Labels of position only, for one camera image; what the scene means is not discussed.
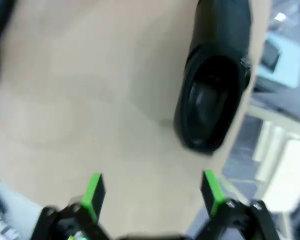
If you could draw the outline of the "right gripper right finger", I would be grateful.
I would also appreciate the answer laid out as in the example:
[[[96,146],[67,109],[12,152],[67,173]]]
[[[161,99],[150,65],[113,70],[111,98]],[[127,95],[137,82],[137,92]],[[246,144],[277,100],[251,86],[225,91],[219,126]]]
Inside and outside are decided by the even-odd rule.
[[[218,240],[227,229],[236,229],[244,240],[276,240],[278,232],[262,200],[249,205],[226,197],[212,170],[202,172],[201,195],[208,213],[207,222],[195,240]]]

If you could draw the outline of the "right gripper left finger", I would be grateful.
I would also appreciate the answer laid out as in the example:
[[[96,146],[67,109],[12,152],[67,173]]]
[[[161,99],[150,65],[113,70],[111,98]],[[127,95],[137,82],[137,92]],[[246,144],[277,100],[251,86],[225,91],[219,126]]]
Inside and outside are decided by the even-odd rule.
[[[99,218],[106,195],[101,173],[89,180],[83,197],[63,209],[45,206],[38,217],[40,240],[109,240],[99,225]]]

